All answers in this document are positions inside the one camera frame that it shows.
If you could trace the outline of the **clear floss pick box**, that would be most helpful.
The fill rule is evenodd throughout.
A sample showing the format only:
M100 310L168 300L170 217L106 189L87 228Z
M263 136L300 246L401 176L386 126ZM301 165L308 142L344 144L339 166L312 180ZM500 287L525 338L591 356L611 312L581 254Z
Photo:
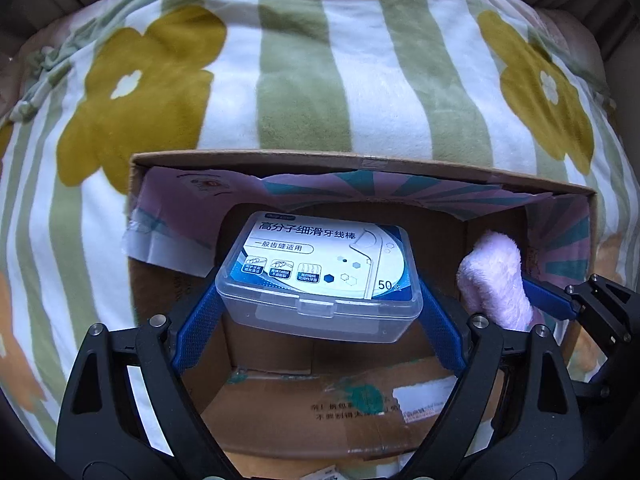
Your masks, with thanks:
M252 214L215 286L235 323L305 338L393 344L423 308L404 229L300 214Z

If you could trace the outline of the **open cardboard box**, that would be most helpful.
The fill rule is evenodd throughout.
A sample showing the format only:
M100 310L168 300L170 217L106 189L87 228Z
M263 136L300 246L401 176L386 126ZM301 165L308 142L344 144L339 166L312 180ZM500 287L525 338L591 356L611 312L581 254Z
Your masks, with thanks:
M590 186L453 162L300 151L173 151L130 162L134 307L219 445L286 460L382 458L434 424L469 332L457 268L510 236L541 288L591 266Z

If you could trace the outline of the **floral striped blanket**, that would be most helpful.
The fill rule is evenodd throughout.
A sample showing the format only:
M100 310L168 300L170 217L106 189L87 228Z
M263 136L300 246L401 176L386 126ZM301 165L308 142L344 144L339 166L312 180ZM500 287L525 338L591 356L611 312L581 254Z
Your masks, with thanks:
M52 453L88 328L141 324L124 245L137 154L381 156L587 185L582 281L633 285L639 185L612 92L567 60L477 0L101 0L38 32L1 72L1 387L18 419Z

